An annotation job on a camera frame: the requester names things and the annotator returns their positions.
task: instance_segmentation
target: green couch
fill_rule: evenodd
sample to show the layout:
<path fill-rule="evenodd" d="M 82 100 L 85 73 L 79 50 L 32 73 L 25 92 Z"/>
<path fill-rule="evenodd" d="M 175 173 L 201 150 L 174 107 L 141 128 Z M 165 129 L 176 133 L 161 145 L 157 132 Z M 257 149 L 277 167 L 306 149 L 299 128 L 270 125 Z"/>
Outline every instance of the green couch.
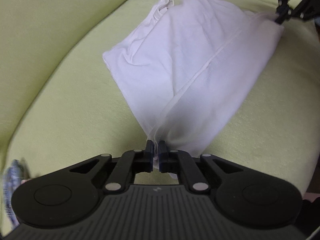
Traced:
<path fill-rule="evenodd" d="M 143 148 L 146 135 L 102 53 L 158 0 L 0 0 L 0 160 L 31 176 L 101 153 Z M 227 0 L 274 12 L 277 0 Z M 320 44 L 313 23 L 287 22 L 279 46 L 207 152 L 280 177 L 303 194 L 320 151 Z M 158 171 L 136 183 L 176 183 Z M 10 232 L 2 208 L 2 233 Z"/>

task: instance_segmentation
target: blurry object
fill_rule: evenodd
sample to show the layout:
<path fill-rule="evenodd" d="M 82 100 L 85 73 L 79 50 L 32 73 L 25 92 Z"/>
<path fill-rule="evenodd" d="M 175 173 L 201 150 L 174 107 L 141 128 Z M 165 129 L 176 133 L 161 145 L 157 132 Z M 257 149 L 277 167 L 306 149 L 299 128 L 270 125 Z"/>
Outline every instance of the blurry object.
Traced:
<path fill-rule="evenodd" d="M 315 19 L 315 23 L 316 23 L 316 30 L 318 32 L 319 35 L 319 41 L 320 41 L 320 17 Z"/>
<path fill-rule="evenodd" d="M 305 193 L 305 195 L 303 196 L 303 199 L 313 202 L 319 197 L 320 197 L 320 194 L 317 194 L 317 193 Z"/>
<path fill-rule="evenodd" d="M 319 213 L 320 198 L 317 198 L 313 202 L 304 200 L 300 214 L 294 225 L 306 236 L 309 236 L 319 227 Z"/>
<path fill-rule="evenodd" d="M 26 168 L 25 161 L 22 160 L 19 162 L 18 160 L 13 160 L 3 180 L 4 207 L 11 222 L 12 229 L 15 229 L 19 225 L 19 222 L 12 210 L 11 198 L 15 190 L 23 184 L 26 179 L 29 179 L 29 172 Z"/>

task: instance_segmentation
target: folded towel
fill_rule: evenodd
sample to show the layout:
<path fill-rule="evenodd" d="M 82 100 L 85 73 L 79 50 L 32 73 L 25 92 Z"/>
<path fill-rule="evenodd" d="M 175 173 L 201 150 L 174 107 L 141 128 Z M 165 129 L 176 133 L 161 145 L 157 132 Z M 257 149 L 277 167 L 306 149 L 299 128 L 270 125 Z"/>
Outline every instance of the folded towel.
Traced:
<path fill-rule="evenodd" d="M 222 0 L 160 0 L 103 59 L 148 139 L 199 156 L 273 55 L 275 17 Z"/>

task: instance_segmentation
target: circular cap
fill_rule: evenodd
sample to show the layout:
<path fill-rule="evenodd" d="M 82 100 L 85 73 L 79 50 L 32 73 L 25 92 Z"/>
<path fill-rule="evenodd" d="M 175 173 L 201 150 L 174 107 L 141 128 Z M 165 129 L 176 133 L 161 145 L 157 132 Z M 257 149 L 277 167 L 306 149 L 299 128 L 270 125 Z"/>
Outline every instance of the circular cap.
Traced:
<path fill-rule="evenodd" d="M 192 187 L 197 191 L 203 191 L 207 190 L 209 188 L 209 185 L 203 182 L 197 182 L 193 184 Z"/>
<path fill-rule="evenodd" d="M 71 190 L 62 185 L 48 185 L 35 192 L 35 200 L 41 205 L 57 206 L 71 198 Z"/>
<path fill-rule="evenodd" d="M 268 185 L 251 185 L 242 191 L 244 199 L 255 205 L 271 205 L 279 198 L 279 192 Z"/>
<path fill-rule="evenodd" d="M 106 189 L 110 190 L 110 191 L 116 191 L 116 190 L 121 189 L 121 185 L 119 183 L 111 182 L 111 183 L 106 184 Z"/>

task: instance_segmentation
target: couch armrest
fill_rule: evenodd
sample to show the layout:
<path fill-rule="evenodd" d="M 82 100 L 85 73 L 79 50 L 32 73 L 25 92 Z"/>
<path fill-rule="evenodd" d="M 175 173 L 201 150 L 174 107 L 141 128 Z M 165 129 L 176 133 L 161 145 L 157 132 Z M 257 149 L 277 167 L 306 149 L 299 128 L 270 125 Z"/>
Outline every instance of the couch armrest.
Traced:
<path fill-rule="evenodd" d="M 125 1 L 0 0 L 0 159 L 59 62 Z"/>

